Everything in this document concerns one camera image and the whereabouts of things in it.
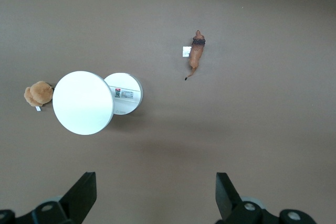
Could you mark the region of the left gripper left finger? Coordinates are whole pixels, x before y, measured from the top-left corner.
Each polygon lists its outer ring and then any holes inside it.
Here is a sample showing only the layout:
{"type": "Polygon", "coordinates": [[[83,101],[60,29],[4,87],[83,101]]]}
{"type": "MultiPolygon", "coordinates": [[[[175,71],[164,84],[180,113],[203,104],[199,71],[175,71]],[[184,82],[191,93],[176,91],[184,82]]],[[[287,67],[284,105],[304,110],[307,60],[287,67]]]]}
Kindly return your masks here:
{"type": "Polygon", "coordinates": [[[58,201],[40,204],[16,223],[83,223],[97,200],[95,172],[85,172],[58,201]]]}

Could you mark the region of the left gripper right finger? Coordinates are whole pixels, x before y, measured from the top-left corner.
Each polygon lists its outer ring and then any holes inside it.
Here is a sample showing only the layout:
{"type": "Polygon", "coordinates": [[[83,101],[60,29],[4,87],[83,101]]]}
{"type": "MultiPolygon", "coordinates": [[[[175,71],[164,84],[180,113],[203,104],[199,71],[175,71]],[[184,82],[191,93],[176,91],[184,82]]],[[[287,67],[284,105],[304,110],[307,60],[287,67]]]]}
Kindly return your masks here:
{"type": "Polygon", "coordinates": [[[215,199],[221,216],[217,224],[282,223],[256,203],[243,201],[226,173],[216,174],[215,199]]]}

